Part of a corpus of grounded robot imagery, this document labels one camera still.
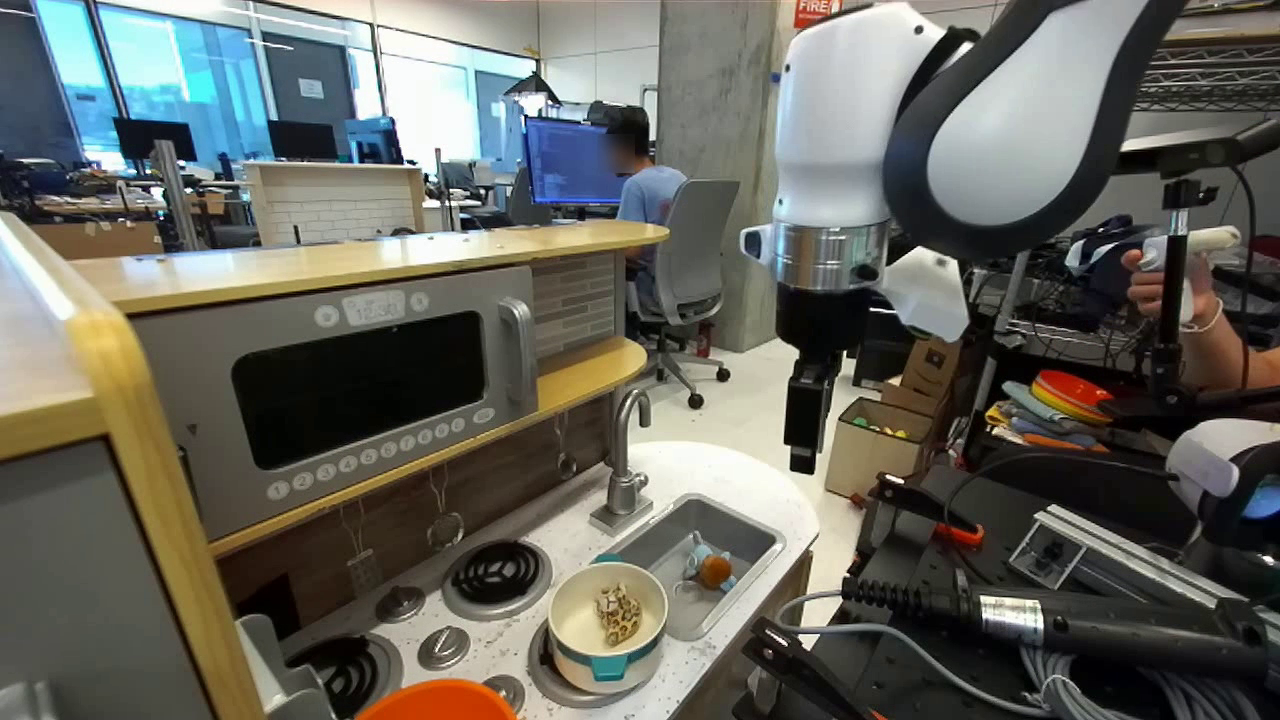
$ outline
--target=sink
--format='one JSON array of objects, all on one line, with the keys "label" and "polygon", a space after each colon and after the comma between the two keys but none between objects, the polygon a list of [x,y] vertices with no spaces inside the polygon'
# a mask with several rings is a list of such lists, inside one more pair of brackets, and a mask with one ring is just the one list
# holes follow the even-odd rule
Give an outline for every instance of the sink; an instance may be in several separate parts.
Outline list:
[{"label": "sink", "polygon": [[[688,578],[692,555],[702,546],[731,555],[731,578],[707,593]],[[782,546],[776,532],[706,501],[686,496],[669,517],[651,519],[638,537],[607,546],[599,560],[625,560],[650,566],[669,589],[669,634],[702,639],[716,627],[726,608],[731,608],[738,589],[751,575],[761,560]]]}]

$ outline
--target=office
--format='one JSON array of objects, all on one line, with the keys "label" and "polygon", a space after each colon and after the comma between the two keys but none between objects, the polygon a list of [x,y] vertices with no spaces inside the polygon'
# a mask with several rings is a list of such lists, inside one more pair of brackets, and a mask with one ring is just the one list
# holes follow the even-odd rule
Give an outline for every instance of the office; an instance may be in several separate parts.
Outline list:
[{"label": "office", "polygon": [[5,705],[1268,714],[1277,16],[5,0]]}]

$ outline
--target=blue shirt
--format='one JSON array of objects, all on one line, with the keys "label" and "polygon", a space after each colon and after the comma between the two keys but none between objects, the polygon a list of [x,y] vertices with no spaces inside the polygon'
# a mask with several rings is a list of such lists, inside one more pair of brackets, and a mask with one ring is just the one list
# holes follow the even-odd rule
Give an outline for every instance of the blue shirt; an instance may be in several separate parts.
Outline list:
[{"label": "blue shirt", "polygon": [[[688,176],[676,172],[676,166],[664,166],[664,162],[651,162],[638,176],[625,181],[625,195],[618,198],[618,219],[638,219],[638,225],[669,225],[669,212],[672,212],[672,198],[682,191]],[[661,301],[655,301],[655,272],[651,272],[651,256],[655,246],[645,246],[638,256],[638,294],[640,294],[640,308],[650,317],[661,317]]]},{"label": "blue shirt", "polygon": [[625,195],[618,198],[618,219],[664,225],[686,181],[686,172],[664,162],[630,176]]}]

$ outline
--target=microwave oven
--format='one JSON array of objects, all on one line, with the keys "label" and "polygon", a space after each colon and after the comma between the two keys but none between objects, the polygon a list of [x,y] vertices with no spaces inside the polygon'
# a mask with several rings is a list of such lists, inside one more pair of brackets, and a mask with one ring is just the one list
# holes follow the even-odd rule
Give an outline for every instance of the microwave oven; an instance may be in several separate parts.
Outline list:
[{"label": "microwave oven", "polygon": [[212,539],[537,407],[532,272],[140,317]]}]

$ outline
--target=faucet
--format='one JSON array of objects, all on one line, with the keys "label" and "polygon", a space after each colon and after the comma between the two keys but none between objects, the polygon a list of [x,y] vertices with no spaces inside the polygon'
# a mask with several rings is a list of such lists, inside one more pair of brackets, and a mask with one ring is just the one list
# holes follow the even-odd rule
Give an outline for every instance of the faucet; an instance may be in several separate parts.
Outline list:
[{"label": "faucet", "polygon": [[593,510],[593,524],[603,532],[621,532],[630,528],[638,517],[645,517],[651,507],[651,501],[645,496],[650,476],[631,472],[631,412],[640,407],[640,427],[651,424],[651,407],[650,407],[650,393],[645,389],[630,389],[614,412],[607,424],[607,496],[603,503]]}]

